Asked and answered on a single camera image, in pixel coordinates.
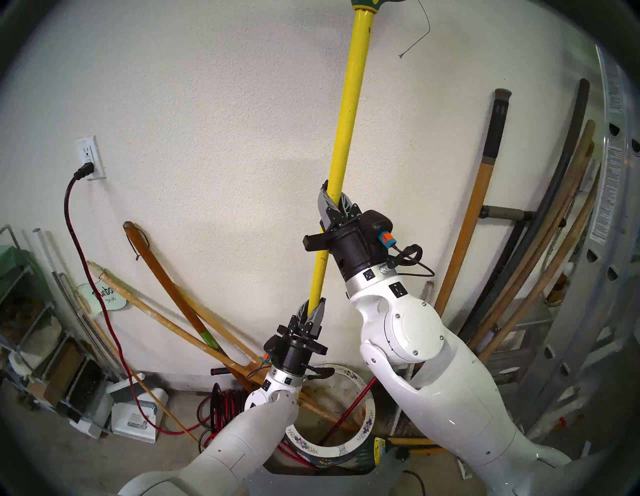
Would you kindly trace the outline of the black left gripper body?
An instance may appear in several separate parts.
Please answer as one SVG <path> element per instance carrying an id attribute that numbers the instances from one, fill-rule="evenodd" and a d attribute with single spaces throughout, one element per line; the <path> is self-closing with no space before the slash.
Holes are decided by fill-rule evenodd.
<path id="1" fill-rule="evenodd" d="M 279 325 L 276 333 L 264 344 L 264 352 L 269 356 L 271 364 L 278 370 L 297 377 L 305 376 L 307 370 L 309 380 L 323 380 L 334 375 L 333 367 L 314 367 L 309 365 L 312 354 L 327 354 L 327 347 L 318 342 L 322 326 L 311 328 L 304 326 Z"/>

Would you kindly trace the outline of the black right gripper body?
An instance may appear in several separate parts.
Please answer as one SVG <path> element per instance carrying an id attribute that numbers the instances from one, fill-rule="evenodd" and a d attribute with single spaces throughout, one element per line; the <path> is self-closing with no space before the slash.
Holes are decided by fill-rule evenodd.
<path id="1" fill-rule="evenodd" d="M 349 280 L 363 270 L 387 263 L 389 249 L 381 242 L 380 235 L 391 232 L 392 221 L 375 210 L 367 210 L 335 230 L 303 238 L 308 252 L 327 250 L 337 264 L 344 280 Z"/>

